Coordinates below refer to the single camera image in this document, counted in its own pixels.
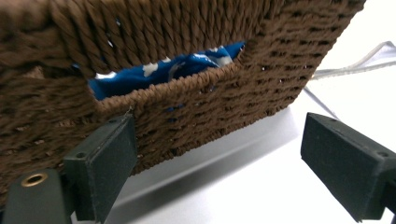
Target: screw hole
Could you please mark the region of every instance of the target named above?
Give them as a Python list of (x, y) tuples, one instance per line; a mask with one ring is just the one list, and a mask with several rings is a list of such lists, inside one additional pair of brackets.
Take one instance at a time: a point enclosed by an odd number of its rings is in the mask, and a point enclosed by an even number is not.
[(21, 185), (23, 187), (29, 188), (29, 187), (41, 184), (47, 178), (48, 178), (48, 175), (45, 173), (29, 175), (28, 177), (26, 177), (22, 180)]
[(85, 152), (79, 152), (79, 153), (76, 155), (76, 157), (79, 158), (79, 159), (82, 159), (82, 158), (84, 158), (85, 156), (87, 156), (87, 154), (85, 154)]
[(378, 155), (382, 156), (382, 157), (388, 157), (388, 153), (386, 152), (377, 152)]

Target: brown woven basket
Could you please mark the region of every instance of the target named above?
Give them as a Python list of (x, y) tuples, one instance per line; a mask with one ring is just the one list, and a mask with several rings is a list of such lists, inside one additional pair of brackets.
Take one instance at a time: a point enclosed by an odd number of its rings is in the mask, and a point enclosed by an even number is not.
[[(135, 173), (274, 115), (296, 99), (363, 3), (0, 1), (0, 206), (18, 176), (62, 170), (69, 150), (126, 112), (135, 117)], [(233, 63), (147, 90), (96, 101), (87, 84), (96, 73), (243, 40)]]

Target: metal grommet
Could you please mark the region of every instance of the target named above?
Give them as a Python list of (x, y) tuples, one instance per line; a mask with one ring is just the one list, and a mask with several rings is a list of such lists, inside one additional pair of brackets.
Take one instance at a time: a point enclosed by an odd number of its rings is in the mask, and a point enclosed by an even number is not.
[(43, 183), (49, 176), (46, 173), (29, 175), (21, 182), (23, 187), (29, 188)]

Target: blue fabric with white pattern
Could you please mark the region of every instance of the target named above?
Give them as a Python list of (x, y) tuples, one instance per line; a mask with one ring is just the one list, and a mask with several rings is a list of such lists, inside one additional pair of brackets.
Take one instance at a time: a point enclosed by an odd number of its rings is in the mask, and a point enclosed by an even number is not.
[(124, 69), (117, 74), (98, 74), (96, 79), (89, 81), (89, 85), (97, 100), (125, 95), (133, 90), (146, 89), (151, 84), (165, 83), (173, 78), (178, 79), (205, 71), (208, 67), (222, 67), (231, 63), (242, 47), (244, 42), (238, 42), (191, 55), (179, 55), (174, 60), (166, 59), (158, 63)]

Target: wicker basket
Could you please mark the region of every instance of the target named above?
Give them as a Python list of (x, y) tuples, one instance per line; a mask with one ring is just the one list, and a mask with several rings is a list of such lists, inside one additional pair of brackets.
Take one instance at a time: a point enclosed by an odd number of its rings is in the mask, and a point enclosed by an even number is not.
[[(115, 116), (134, 114), (139, 173), (274, 115), (363, 3), (0, 1), (0, 206), (10, 182), (62, 170), (62, 157)], [(96, 101), (87, 84), (96, 73), (243, 40), (233, 63), (146, 90)]]

